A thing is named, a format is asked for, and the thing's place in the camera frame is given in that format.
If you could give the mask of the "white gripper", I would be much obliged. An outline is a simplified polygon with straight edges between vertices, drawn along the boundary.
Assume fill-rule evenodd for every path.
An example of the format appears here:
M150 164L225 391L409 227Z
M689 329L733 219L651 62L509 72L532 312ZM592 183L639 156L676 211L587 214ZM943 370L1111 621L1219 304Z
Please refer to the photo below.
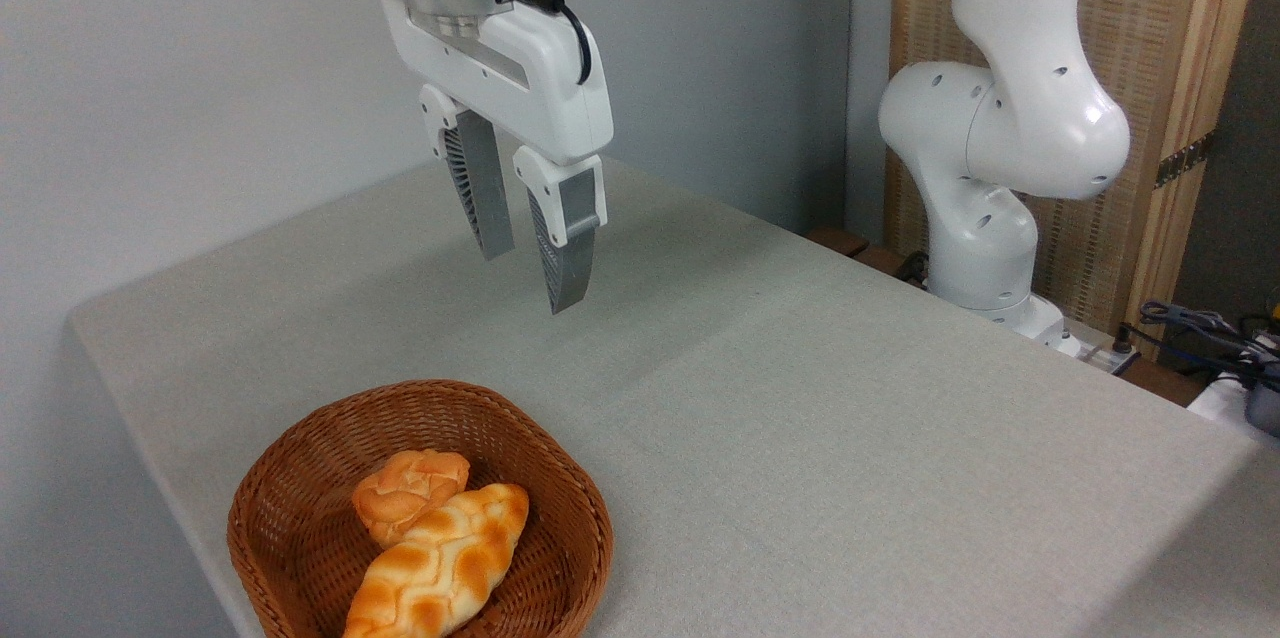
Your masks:
M564 15L517 0L381 5L402 61L426 83L419 102L431 154L445 163L483 256L515 247L495 126L526 145L515 169L527 190L550 311L579 304L596 229L608 222L594 154L613 136L600 61L581 78L594 38Z

